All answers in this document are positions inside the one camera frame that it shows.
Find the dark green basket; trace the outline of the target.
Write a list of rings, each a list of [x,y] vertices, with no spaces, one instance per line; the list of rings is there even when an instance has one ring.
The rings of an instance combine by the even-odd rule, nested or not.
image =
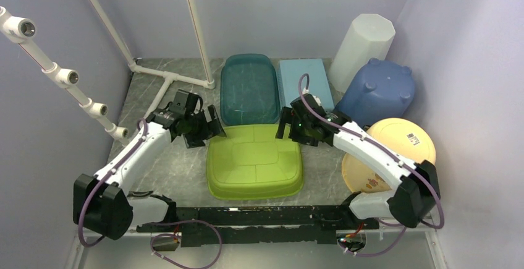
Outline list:
[[[221,71],[220,116],[227,126],[274,124],[281,102],[276,70],[263,54],[236,54]]]

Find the lime green basket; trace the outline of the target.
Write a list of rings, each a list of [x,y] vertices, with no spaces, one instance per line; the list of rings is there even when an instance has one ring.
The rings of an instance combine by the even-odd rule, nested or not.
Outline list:
[[[298,143],[275,137],[276,124],[225,127],[225,137],[209,141],[206,180],[211,195],[221,200],[263,200],[289,197],[304,185]]]

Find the blue bucket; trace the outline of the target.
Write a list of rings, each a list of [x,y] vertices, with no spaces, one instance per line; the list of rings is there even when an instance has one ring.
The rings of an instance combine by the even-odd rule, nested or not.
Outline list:
[[[412,69],[371,58],[354,76],[335,109],[360,127],[402,117],[415,97]]]

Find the white octagonal bin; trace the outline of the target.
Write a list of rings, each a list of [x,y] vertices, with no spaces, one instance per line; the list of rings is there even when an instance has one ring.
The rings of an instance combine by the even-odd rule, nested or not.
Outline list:
[[[379,14],[360,14],[353,19],[327,72],[334,89],[345,92],[369,59],[385,59],[394,37],[393,23]]]

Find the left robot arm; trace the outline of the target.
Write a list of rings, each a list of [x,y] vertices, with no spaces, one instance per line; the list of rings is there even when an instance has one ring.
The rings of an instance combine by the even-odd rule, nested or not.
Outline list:
[[[176,202],[164,195],[131,195],[133,184],[177,137],[183,137],[187,148],[197,148],[204,147],[205,140],[226,136],[215,105],[204,108],[200,95],[185,90],[178,90],[165,108],[140,119],[137,128],[137,135],[112,161],[74,182],[73,221],[85,247],[96,245],[86,241],[85,229],[112,240],[143,224],[173,230],[178,223]]]

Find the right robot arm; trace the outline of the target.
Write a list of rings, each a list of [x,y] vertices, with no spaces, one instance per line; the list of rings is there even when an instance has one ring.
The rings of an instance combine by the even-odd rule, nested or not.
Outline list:
[[[444,225],[439,182],[435,165],[427,160],[415,162],[385,146],[366,133],[346,114],[327,112],[309,93],[300,95],[281,109],[276,138],[283,139],[290,126],[289,139],[302,145],[320,142],[353,156],[369,167],[390,187],[377,193],[353,193],[340,213],[342,224],[355,229],[370,218],[394,218],[399,224],[415,228],[435,208],[438,224]]]

